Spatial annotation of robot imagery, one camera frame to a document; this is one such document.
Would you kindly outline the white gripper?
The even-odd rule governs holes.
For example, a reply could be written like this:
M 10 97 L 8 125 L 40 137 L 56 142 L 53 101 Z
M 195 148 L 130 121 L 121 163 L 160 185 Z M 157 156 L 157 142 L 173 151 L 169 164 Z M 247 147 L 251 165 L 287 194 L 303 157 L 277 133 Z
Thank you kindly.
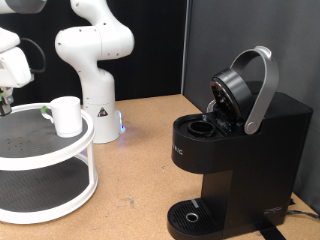
M 23 51 L 14 47 L 0 54 L 0 86 L 2 88 L 2 115 L 11 113 L 13 88 L 21 88 L 33 80 Z

